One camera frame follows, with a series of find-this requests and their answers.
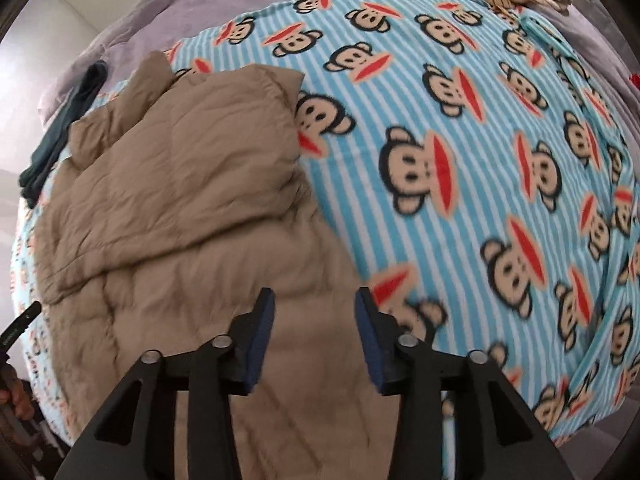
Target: dark folded garment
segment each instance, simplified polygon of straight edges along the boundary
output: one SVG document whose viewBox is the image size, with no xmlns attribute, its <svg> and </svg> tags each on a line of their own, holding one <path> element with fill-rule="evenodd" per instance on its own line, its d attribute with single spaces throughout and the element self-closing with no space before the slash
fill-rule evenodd
<svg viewBox="0 0 640 480">
<path fill-rule="evenodd" d="M 106 79 L 107 64 L 103 61 L 93 63 L 86 70 L 80 84 L 72 89 L 31 155 L 31 165 L 18 178 L 22 187 L 21 195 L 27 200 L 29 208 L 36 207 L 49 172 L 66 146 L 69 126 L 86 113 Z"/>
</svg>

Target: gray fabric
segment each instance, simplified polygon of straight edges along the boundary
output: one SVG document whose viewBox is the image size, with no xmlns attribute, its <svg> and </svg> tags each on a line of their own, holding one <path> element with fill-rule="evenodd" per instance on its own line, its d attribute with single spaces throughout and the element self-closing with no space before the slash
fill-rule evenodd
<svg viewBox="0 0 640 480">
<path fill-rule="evenodd" d="M 130 14 L 105 29 L 40 100 L 46 124 L 64 102 L 73 82 L 97 59 L 110 70 L 105 88 L 126 79 L 152 50 L 170 48 L 177 40 L 221 25 L 238 14 L 283 0 L 142 0 Z"/>
<path fill-rule="evenodd" d="M 638 63 L 631 47 L 602 2 L 600 0 L 573 1 L 574 6 L 593 23 L 600 33 L 607 38 L 615 51 L 620 54 L 629 70 L 631 72 L 640 72 L 640 63 Z"/>
<path fill-rule="evenodd" d="M 536 10 L 558 28 L 591 67 L 598 82 L 602 80 L 602 90 L 625 123 L 625 139 L 636 174 L 640 175 L 640 91 L 629 81 L 629 68 L 602 34 L 574 6 L 569 7 L 567 16 L 542 6 L 537 6 Z"/>
</svg>

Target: gray floor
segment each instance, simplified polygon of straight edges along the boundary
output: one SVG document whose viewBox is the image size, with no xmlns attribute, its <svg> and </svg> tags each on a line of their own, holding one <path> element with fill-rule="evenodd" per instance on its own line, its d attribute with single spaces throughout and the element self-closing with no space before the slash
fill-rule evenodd
<svg viewBox="0 0 640 480">
<path fill-rule="evenodd" d="M 576 480 L 595 478 L 628 430 L 638 408 L 640 385 L 636 381 L 616 413 L 582 430 L 560 448 Z"/>
</svg>

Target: lavender blanket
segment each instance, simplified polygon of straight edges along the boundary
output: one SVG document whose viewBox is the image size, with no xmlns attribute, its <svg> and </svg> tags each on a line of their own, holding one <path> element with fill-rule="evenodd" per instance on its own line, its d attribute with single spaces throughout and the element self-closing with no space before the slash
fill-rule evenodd
<svg viewBox="0 0 640 480">
<path fill-rule="evenodd" d="M 281 0 L 142 0 L 127 16 L 100 33 L 80 57 L 47 89 L 38 113 L 46 124 L 74 82 L 97 59 L 110 68 L 104 88 L 126 79 L 151 50 L 164 50 L 204 28 Z"/>
</svg>

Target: silver screw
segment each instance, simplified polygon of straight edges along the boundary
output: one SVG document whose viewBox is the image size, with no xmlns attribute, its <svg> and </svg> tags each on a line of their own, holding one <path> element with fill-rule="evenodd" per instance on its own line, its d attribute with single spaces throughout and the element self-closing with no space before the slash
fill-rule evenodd
<svg viewBox="0 0 640 480">
<path fill-rule="evenodd" d="M 162 357 L 162 354 L 158 350 L 147 350 L 145 353 L 142 354 L 142 357 L 140 358 L 140 360 L 145 365 L 152 365 L 153 363 L 157 363 L 161 357 Z"/>
<path fill-rule="evenodd" d="M 228 335 L 223 334 L 223 335 L 215 336 L 211 344 L 215 346 L 215 348 L 229 348 L 233 341 L 234 340 L 231 339 Z"/>
<path fill-rule="evenodd" d="M 418 345 L 418 338 L 414 335 L 411 334 L 402 334 L 399 338 L 398 338 L 398 342 L 400 343 L 400 346 L 406 346 L 408 348 L 413 348 L 414 346 Z"/>
<path fill-rule="evenodd" d="M 477 365 L 484 365 L 489 358 L 482 350 L 472 350 L 471 352 L 469 352 L 469 359 L 471 359 Z"/>
</svg>

